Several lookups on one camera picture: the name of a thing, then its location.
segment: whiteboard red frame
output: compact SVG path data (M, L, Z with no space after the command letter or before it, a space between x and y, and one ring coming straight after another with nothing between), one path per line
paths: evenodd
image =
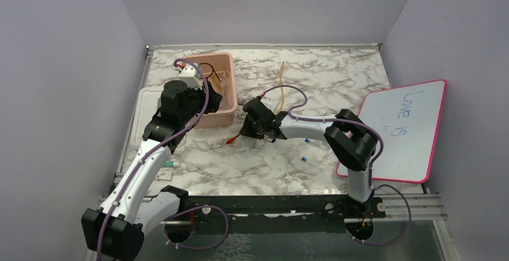
M442 100L440 102L440 110L438 112L438 119L436 121L435 135L433 137L433 145L432 145L432 148L431 148L430 159L429 159L429 163L428 163L428 169L427 169L426 177L424 179L420 180L420 181L402 180L402 179L389 179L389 178L375 178L375 177L373 177L373 180L383 180L383 181L393 181L393 182L405 182L405 183L422 184L422 183L426 182L429 179L430 172L431 172L431 166L432 166L432 163L433 163L433 155L435 154L436 139L438 138L438 130L439 130L439 127L440 127L440 120L442 119L442 111L444 109L445 92L447 91L447 85L448 84L447 84L447 80L445 80L445 79L437 79L437 80L433 80L433 81L421 82L421 83L416 83L416 84L411 84L411 85L399 86L399 87L395 87L395 88L383 89L383 90L379 90L379 91L375 91L375 92L369 92L368 94L366 94L366 96L364 96L363 103L361 104L361 108L359 109L359 114L358 115L361 114L361 111L362 111L363 106L364 106L364 102L366 100L366 97L369 94L378 93L378 92L387 91L387 90L394 90L394 89L398 89L398 88L411 87L411 86L415 86L415 85L433 83L433 82L437 82L437 81L443 81L443 83L444 83L444 91L442 93ZM337 167L336 167L336 174L337 174L337 176L339 176L339 177L348 177L348 175L339 174L339 166L340 165L341 165L341 162L338 162L337 163Z

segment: pink bin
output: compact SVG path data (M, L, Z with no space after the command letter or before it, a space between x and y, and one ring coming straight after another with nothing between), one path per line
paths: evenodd
M203 115L196 128L209 128L218 126L230 126L235 120L235 111L237 104L237 91L235 89L235 73L233 69L233 57L230 53L219 52L200 55L185 56L185 59L194 63L207 62L214 66L215 72L226 81L224 96L221 101L220 109L215 113ZM202 65L202 71L205 76L212 73L212 68Z

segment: table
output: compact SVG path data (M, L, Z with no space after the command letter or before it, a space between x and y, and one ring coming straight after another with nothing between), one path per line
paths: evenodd
M173 61L191 54L229 52L235 65L239 103L245 103L264 89L279 83L279 70L286 61L283 80L308 95L307 105L295 111L302 115L330 115L342 108L358 113L364 96L389 88L387 74L377 47L360 48L212 48L155 50L145 87L161 88L176 78ZM302 95L285 88L285 110L303 101ZM267 97L276 102L280 91ZM241 106L230 127L191 130L173 158L181 163L172 171L171 181L155 180L147 195L157 194L166 185L185 189L190 195L284 195L346 194L348 180L336 175L337 158L326 143L304 139L278 140L275 143L235 136L244 120ZM122 169L132 162L136 149L128 148ZM306 157L309 162L301 161ZM391 184L403 193L422 193L421 185ZM390 193L383 188L378 193Z

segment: black cable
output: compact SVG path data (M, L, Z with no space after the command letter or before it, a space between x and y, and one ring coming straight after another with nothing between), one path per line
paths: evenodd
M219 80L219 82L222 82L221 78L219 78L219 75L217 75L217 73L215 72L214 66L212 66L212 64L207 62L201 62L200 65L209 65L210 68L212 68L212 72L209 74L209 76L205 77L206 79L208 79L210 76L212 76L212 74L214 74L217 77L217 80Z

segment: gray wall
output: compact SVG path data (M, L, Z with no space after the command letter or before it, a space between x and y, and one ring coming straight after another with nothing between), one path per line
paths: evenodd
M393 86L449 81L430 184L460 257L507 260L508 0L408 0L382 47Z
M143 68L121 0L0 0L0 260L82 260Z
M381 43L406 0L123 0L145 43Z

